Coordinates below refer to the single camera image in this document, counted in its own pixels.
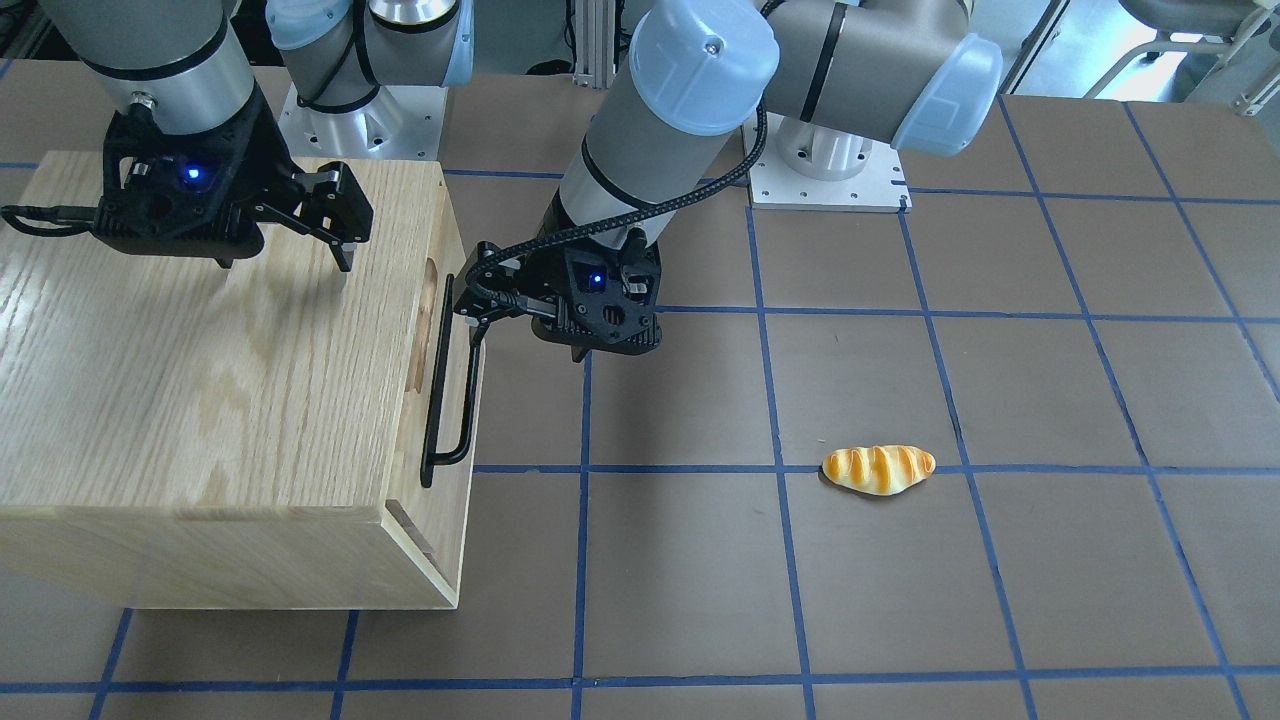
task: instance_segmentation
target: wooden cabinet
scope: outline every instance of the wooden cabinet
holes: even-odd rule
[[[430,489],[419,462],[465,250],[438,164],[351,165],[376,215],[349,274],[271,225],[230,270],[5,227],[0,564],[129,607],[457,605],[471,460]],[[54,152],[23,201],[100,191],[97,154]]]

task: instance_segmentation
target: wooden panel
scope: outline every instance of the wooden panel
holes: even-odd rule
[[[434,163],[353,161],[374,240],[337,272],[274,227],[259,258],[132,258],[0,236],[0,503],[381,510]],[[33,204],[92,204],[96,154],[50,154]]]
[[[422,556],[406,552],[404,546],[416,548],[389,518],[384,527],[306,514],[292,520],[44,515],[0,519],[0,562],[125,607],[457,605],[457,593]]]

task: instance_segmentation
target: light blue cap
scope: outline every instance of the light blue cap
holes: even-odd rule
[[[778,44],[748,0],[657,0],[636,24],[628,61],[653,114],[717,136],[751,117],[778,69]]]
[[[449,68],[444,70],[442,87],[453,87],[471,82],[475,68],[475,9],[472,0],[458,4],[458,28],[453,36],[453,54],[449,55]]]
[[[266,0],[266,27],[278,50],[306,47],[351,12],[351,0]]]
[[[1004,64],[998,45],[966,36],[911,105],[892,147],[947,158],[964,150],[991,110]]]

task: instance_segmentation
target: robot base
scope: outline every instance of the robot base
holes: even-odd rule
[[[371,160],[435,160],[440,154],[440,132],[444,129],[444,106],[448,99],[448,88],[444,87],[416,87],[416,86],[387,86],[383,92],[390,92],[394,97],[397,115],[404,123],[390,137],[379,138],[381,142],[370,142],[367,146],[348,146],[338,150],[325,147],[323,141],[312,142],[316,137],[312,122],[307,118],[308,110],[298,108],[298,88],[289,86],[289,95],[284,99],[284,111],[280,113],[280,135],[289,145],[289,154],[294,158],[367,158]],[[337,123],[349,122],[352,126],[364,122],[362,110],[347,113],[333,118]]]
[[[776,210],[835,210],[845,213],[897,213],[911,193],[897,151],[874,142],[867,164],[845,181],[819,181],[792,170],[778,155],[778,128],[782,117],[769,113],[769,142],[751,168],[751,204]],[[750,151],[755,142],[755,119],[742,126],[742,145]]]

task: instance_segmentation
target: wooden drawer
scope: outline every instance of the wooden drawer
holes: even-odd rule
[[[438,164],[349,164],[376,213],[349,274],[274,225],[230,270],[5,227],[0,564],[129,607],[457,605],[471,459],[430,489],[419,462],[465,250]],[[97,154],[51,152],[23,202],[100,192]]]

